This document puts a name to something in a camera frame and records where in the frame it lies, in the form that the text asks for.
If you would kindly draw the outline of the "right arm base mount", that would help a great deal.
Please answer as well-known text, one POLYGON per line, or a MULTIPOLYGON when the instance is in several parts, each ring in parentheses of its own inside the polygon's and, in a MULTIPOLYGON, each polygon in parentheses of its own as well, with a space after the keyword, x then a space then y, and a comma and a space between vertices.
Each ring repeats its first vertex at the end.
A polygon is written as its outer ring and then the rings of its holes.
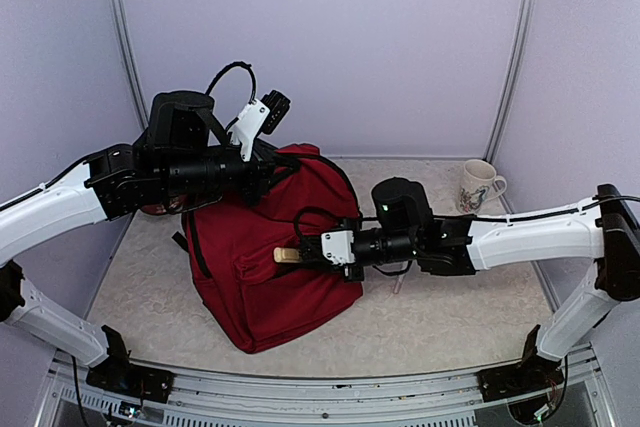
POLYGON ((553 383, 564 382, 563 371, 558 366, 520 367, 509 364, 480 370, 476 376, 484 402, 529 394, 547 389, 553 383))

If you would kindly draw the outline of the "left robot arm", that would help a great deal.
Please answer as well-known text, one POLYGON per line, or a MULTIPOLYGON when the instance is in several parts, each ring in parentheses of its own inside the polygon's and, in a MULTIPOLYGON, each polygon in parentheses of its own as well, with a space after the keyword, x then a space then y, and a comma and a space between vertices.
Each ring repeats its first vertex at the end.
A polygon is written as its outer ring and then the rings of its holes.
POLYGON ((1 320, 63 350, 88 367, 91 386, 163 401, 173 376, 131 362, 121 334, 96 328, 46 298, 16 256, 79 227, 143 207, 169 207, 181 196, 234 189, 254 204, 270 189, 275 153, 269 135, 290 109, 273 90, 251 99, 229 127, 215 118, 206 93, 156 95, 147 129, 134 144, 116 144, 79 159, 51 181, 1 207, 1 320))

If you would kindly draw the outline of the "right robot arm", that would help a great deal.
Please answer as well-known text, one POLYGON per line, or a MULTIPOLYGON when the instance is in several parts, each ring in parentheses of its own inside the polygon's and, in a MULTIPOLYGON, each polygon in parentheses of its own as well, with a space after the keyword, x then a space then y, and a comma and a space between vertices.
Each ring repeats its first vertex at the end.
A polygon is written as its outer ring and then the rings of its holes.
POLYGON ((527 336, 511 380, 535 389, 589 329, 639 297, 639 222, 611 184, 592 198, 522 215, 438 216, 423 186, 392 177, 371 191, 378 227, 334 216, 331 230, 296 233, 305 265, 360 282, 367 267, 407 262, 437 276, 467 276, 494 267, 550 259, 591 260, 584 280, 553 316, 527 336))

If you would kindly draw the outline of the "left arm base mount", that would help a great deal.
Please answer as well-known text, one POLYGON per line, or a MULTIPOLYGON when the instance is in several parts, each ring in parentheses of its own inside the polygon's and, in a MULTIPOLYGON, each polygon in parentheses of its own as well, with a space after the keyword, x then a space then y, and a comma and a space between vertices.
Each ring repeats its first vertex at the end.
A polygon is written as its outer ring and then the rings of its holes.
POLYGON ((162 404, 168 402, 173 382, 174 374, 168 370, 107 361, 91 367, 86 377, 92 387, 162 404))

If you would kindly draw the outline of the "beige capped marker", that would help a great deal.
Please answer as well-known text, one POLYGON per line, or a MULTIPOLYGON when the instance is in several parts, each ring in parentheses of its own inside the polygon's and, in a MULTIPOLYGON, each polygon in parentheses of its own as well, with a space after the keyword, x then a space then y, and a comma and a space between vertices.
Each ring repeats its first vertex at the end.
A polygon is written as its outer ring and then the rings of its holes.
POLYGON ((300 252, 295 248, 276 247, 273 259, 278 264, 298 264, 302 261, 300 252))

